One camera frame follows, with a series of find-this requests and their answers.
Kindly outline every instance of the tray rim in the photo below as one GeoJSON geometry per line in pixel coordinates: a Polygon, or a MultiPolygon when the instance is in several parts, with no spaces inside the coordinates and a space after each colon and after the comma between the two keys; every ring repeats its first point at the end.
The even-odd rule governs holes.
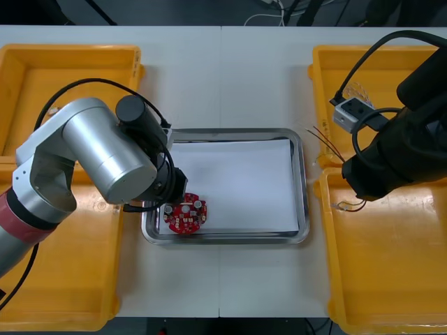
{"type": "Polygon", "coordinates": [[[309,234],[309,203],[307,199],[307,183],[305,176],[304,155],[302,141],[297,133],[287,128],[188,128],[173,130],[174,142],[244,142],[254,140],[289,139],[291,148],[292,173],[295,186],[295,209],[298,217],[298,231],[293,232],[264,232],[264,233],[236,233],[236,234],[208,234],[214,235],[207,239],[201,235],[189,235],[187,238],[172,235],[173,239],[159,239],[149,233],[148,222],[157,220],[159,209],[152,213],[141,214],[141,230],[145,239],[157,245],[191,245],[191,244],[297,244],[309,234]],[[197,140],[175,139],[175,136],[197,137],[197,140]],[[219,137],[238,135],[243,140],[206,140],[206,136],[219,137]]]}

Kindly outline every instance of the white table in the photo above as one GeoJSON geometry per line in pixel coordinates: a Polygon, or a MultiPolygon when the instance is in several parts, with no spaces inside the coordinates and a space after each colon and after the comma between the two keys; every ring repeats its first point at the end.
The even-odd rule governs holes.
{"type": "MultiPolygon", "coordinates": [[[[297,246],[182,246],[146,242],[125,217],[120,316],[323,317],[325,242],[312,184],[319,145],[307,66],[320,44],[372,44],[396,29],[279,27],[0,27],[6,43],[134,44],[141,93],[175,128],[287,127],[305,146],[311,232],[297,246]]],[[[424,29],[447,37],[447,29],[424,29]]],[[[418,44],[396,40],[393,44],[418,44]]]]}

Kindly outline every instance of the red circuit board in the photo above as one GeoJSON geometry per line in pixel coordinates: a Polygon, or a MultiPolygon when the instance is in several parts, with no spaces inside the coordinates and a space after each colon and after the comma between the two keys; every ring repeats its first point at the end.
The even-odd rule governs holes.
{"type": "Polygon", "coordinates": [[[166,204],[163,219],[173,232],[192,234],[207,220],[207,204],[198,195],[185,193],[180,204],[166,204]]]}

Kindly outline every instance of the yellow tray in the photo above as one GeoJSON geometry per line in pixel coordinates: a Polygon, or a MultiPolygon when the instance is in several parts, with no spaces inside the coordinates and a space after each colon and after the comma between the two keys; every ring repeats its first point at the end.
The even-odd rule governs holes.
{"type": "MultiPolygon", "coordinates": [[[[334,106],[329,103],[329,100],[368,49],[369,46],[319,45],[314,48],[314,63],[308,70],[314,84],[318,127],[346,160],[354,155],[351,134],[332,122],[334,106]]],[[[396,94],[397,85],[435,50],[435,47],[423,46],[381,47],[357,70],[350,83],[359,83],[367,92],[375,108],[402,107],[396,94]]],[[[360,131],[358,135],[360,148],[366,147],[374,135],[375,132],[368,128],[360,131]]],[[[321,156],[318,158],[320,166],[322,168],[340,166],[342,162],[338,157],[333,155],[323,143],[320,144],[321,156]]]]}
{"type": "Polygon", "coordinates": [[[356,213],[341,169],[314,184],[330,276],[329,314],[348,334],[447,332],[447,179],[399,188],[356,213]]]}
{"type": "MultiPolygon", "coordinates": [[[[0,193],[14,169],[0,164],[0,193]]],[[[80,168],[72,189],[78,208],[41,243],[24,285],[0,313],[0,331],[99,330],[118,312],[119,207],[107,204],[80,168]]],[[[7,294],[28,260],[0,279],[7,294]]]]}
{"type": "MultiPolygon", "coordinates": [[[[140,49],[125,45],[6,45],[0,50],[0,163],[14,163],[15,150],[33,132],[42,107],[62,87],[99,77],[136,90],[144,68],[140,49]]],[[[54,106],[94,96],[115,111],[125,91],[92,82],[67,91],[54,106]]]]}

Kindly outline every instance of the floor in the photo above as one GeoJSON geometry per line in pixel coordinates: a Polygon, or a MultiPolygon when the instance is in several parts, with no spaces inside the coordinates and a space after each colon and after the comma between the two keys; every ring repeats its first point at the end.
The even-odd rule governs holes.
{"type": "MultiPolygon", "coordinates": [[[[64,14],[76,24],[106,25],[107,22],[85,1],[57,0],[64,14]]],[[[129,26],[242,26],[255,14],[278,15],[279,10],[263,0],[95,0],[118,25],[129,26]]],[[[285,7],[293,0],[282,0],[285,7]]],[[[300,3],[305,6],[309,0],[300,3]]],[[[334,26],[346,0],[328,1],[317,13],[314,26],[334,26]]],[[[339,26],[351,26],[365,18],[369,0],[352,0],[346,8],[339,26]]],[[[293,17],[289,26],[295,26],[293,17]]],[[[387,26],[394,26],[397,13],[387,26]]],[[[278,17],[255,17],[248,25],[277,26],[278,17]]],[[[433,19],[433,27],[447,27],[447,6],[433,19]]]]}
{"type": "MultiPolygon", "coordinates": [[[[326,318],[308,319],[316,335],[328,335],[330,322],[326,318]]],[[[313,335],[305,319],[160,319],[115,318],[96,332],[98,335],[313,335]]],[[[333,325],[331,335],[344,332],[333,325]]],[[[5,335],[42,335],[45,333],[3,333],[5,335]]],[[[86,334],[81,332],[52,332],[49,335],[86,334]]]]}

